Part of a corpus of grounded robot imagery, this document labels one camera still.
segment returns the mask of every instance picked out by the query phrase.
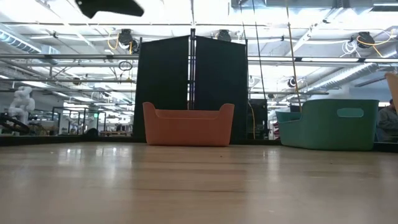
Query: green plastic bin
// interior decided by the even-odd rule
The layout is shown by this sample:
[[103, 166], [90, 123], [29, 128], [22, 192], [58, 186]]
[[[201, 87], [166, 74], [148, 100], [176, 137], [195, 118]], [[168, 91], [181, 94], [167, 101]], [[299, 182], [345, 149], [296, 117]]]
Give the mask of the green plastic bin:
[[377, 100], [310, 100], [303, 112], [276, 112], [284, 146], [369, 151], [376, 131]]

